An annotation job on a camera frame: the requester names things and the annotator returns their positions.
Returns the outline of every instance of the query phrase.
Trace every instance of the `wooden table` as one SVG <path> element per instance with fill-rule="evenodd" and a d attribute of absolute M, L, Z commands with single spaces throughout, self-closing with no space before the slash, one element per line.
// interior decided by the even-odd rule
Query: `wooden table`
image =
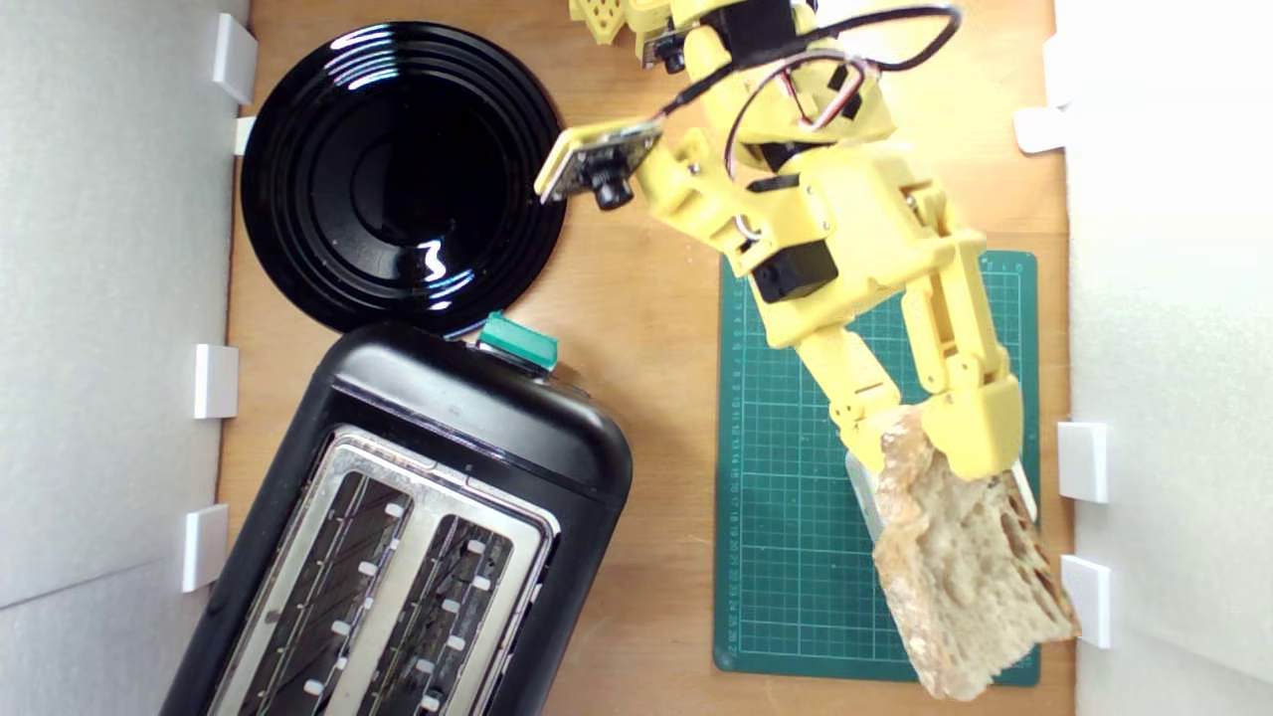
<path fill-rule="evenodd" d="M 1039 257 L 1041 502 L 1055 558 L 1072 545 L 1051 427 L 1069 395 L 1063 163 L 1026 158 L 1012 139 L 1012 112 L 1043 102 L 1040 43 L 1053 32 L 1051 8 L 1006 0 L 966 8 L 951 45 L 891 76 L 886 92 L 905 136 L 933 159 L 992 246 Z M 255 0 L 257 103 L 313 47 L 390 19 L 444 22 L 507 47 L 570 125 L 648 113 L 685 83 L 640 71 L 626 33 L 612 47 L 594 46 L 569 22 L 565 0 Z M 584 199 L 570 205 L 544 274 L 508 311 L 560 340 L 566 369 L 614 415 L 635 459 L 631 497 L 546 712 L 1073 713 L 1072 645 L 1044 648 L 1039 688 L 993 689 L 973 706 L 933 701 L 915 684 L 724 674 L 712 665 L 717 266 L 708 248 L 647 218 L 639 199 L 608 215 Z M 656 275 L 663 288 L 654 288 Z M 219 484 L 236 534 L 334 338 L 266 279 L 236 206 L 229 343 L 241 349 L 242 391 L 239 417 L 225 426 Z"/>

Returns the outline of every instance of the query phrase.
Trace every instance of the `bread slice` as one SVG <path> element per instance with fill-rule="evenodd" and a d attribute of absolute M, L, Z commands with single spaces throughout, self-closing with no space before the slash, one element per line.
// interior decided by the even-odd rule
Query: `bread slice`
<path fill-rule="evenodd" d="M 885 434 L 875 564 L 906 654 L 937 698 L 970 701 L 1035 643 L 1078 636 L 1011 471 L 965 482 L 905 409 Z"/>

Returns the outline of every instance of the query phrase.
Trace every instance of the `white panel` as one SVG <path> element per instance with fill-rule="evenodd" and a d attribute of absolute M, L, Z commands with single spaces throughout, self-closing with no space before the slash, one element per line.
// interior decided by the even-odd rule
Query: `white panel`
<path fill-rule="evenodd" d="M 225 339 L 222 9 L 4 0 L 0 606 L 174 559 L 182 515 L 213 502 L 220 426 L 190 410 L 191 347 Z"/>
<path fill-rule="evenodd" d="M 1074 506 L 1076 552 L 1118 575 L 1114 647 L 1080 650 L 1080 710 L 1268 713 L 1268 9 L 1064 13 L 1091 60 L 1066 111 L 1072 412 L 1118 429 L 1116 499 Z"/>
<path fill-rule="evenodd" d="M 1058 423 L 1057 462 L 1060 494 L 1109 502 L 1109 469 L 1102 423 Z"/>
<path fill-rule="evenodd" d="M 186 515 L 186 549 L 182 552 L 181 591 L 211 584 L 225 566 L 230 511 L 213 505 Z"/>
<path fill-rule="evenodd" d="M 1073 554 L 1060 557 L 1060 582 L 1074 605 L 1082 640 L 1109 648 L 1110 646 L 1110 569 Z"/>
<path fill-rule="evenodd" d="M 207 603 L 173 559 L 0 609 L 0 713 L 155 713 Z"/>
<path fill-rule="evenodd" d="M 1273 684 L 1129 632 L 1078 642 L 1077 716 L 1269 716 Z"/>
<path fill-rule="evenodd" d="M 195 418 L 233 418 L 238 414 L 238 348 L 195 347 Z"/>
<path fill-rule="evenodd" d="M 252 102 L 256 82 L 256 38 L 229 13 L 216 23 L 216 52 L 213 57 L 213 82 L 239 104 Z"/>

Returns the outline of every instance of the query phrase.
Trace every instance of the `grid lines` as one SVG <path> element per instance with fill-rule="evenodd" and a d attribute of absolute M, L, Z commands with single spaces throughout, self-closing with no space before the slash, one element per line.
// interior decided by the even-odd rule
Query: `grid lines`
<path fill-rule="evenodd" d="M 988 251 L 983 280 L 1026 408 L 1037 489 L 1036 266 Z M 747 284 L 722 265 L 717 662 L 723 669 L 914 680 L 871 561 L 827 401 L 794 350 L 774 350 Z M 895 296 L 855 320 L 905 403 L 920 387 Z M 1037 682 L 1037 650 L 1001 683 Z"/>

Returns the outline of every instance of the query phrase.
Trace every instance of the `wire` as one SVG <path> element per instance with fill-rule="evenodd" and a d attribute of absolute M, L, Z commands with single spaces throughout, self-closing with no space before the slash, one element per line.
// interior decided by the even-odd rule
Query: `wire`
<path fill-rule="evenodd" d="M 750 96 L 747 96 L 747 99 L 742 103 L 742 107 L 738 108 L 738 113 L 733 117 L 733 124 L 729 125 L 729 134 L 726 135 L 724 140 L 724 172 L 726 175 L 728 175 L 729 181 L 733 181 L 733 145 L 738 138 L 738 127 L 742 126 L 742 118 L 747 113 L 747 108 L 751 107 L 751 103 L 756 101 L 756 97 L 760 97 L 760 93 L 765 89 L 765 87 L 769 85 L 769 83 L 774 82 L 780 76 L 785 78 L 788 73 L 791 73 L 792 70 L 794 70 L 801 65 L 806 65 L 808 62 L 815 62 L 819 60 L 839 60 L 840 62 L 844 62 L 847 65 L 853 65 L 853 68 L 857 69 L 858 71 L 857 71 L 857 78 L 854 80 L 845 79 L 845 84 L 840 89 L 840 93 L 836 96 L 835 101 L 833 101 L 826 107 L 826 110 L 822 111 L 822 115 L 819 116 L 817 120 L 815 120 L 813 122 L 806 122 L 810 126 L 810 129 L 822 129 L 827 124 L 830 124 L 831 120 L 834 120 L 835 116 L 839 113 L 840 108 L 844 107 L 844 104 L 854 94 L 858 93 L 858 89 L 862 88 L 862 83 L 866 82 L 867 71 L 869 71 L 868 65 L 861 57 L 850 57 L 844 51 L 833 50 L 830 47 L 817 47 L 813 50 L 806 50 L 803 52 L 792 55 L 791 57 L 783 60 L 777 68 L 774 68 L 768 75 L 765 75 L 764 79 L 761 79 L 756 84 L 756 88 L 751 90 Z M 749 227 L 742 214 L 735 214 L 733 226 L 738 229 L 738 233 L 741 233 L 747 240 L 750 241 L 760 240 L 761 232 Z"/>
<path fill-rule="evenodd" d="M 942 31 L 924 46 L 923 50 L 900 62 L 883 62 L 869 57 L 866 61 L 886 73 L 900 73 L 923 65 L 942 47 L 945 47 L 956 32 L 959 32 L 960 25 L 964 23 L 964 11 L 953 5 L 908 5 L 904 8 L 891 8 L 889 10 L 867 13 L 864 15 L 854 15 L 825 27 L 813 28 L 805 34 L 797 36 L 789 42 L 777 47 L 775 50 L 765 51 L 764 54 L 757 54 L 752 57 L 743 57 L 741 60 L 731 59 L 728 62 L 721 65 L 703 79 L 682 89 L 676 97 L 672 98 L 671 102 L 665 104 L 658 113 L 654 115 L 654 118 L 661 120 L 694 102 L 707 93 L 707 90 L 712 89 L 712 87 L 714 87 L 718 82 L 738 70 L 755 68 L 775 59 L 784 60 L 793 57 L 805 51 L 811 42 L 825 39 L 827 37 L 835 37 L 850 29 L 915 18 L 946 18 L 946 27 L 943 27 Z"/>
<path fill-rule="evenodd" d="M 924 46 L 923 50 L 906 60 L 900 62 L 881 62 L 880 60 L 869 59 L 871 64 L 880 68 L 882 71 L 900 73 L 923 65 L 942 47 L 945 47 L 946 43 L 955 37 L 955 33 L 959 32 L 960 25 L 964 24 L 964 10 L 956 8 L 955 5 L 908 5 L 905 8 L 891 8 L 889 10 L 855 15 L 838 23 L 813 28 L 805 34 L 798 36 L 796 39 L 787 43 L 787 46 L 796 45 L 798 47 L 805 47 L 810 42 L 835 37 L 850 29 L 897 20 L 910 20 L 915 18 L 946 18 L 946 27 L 943 27 L 942 31 Z"/>

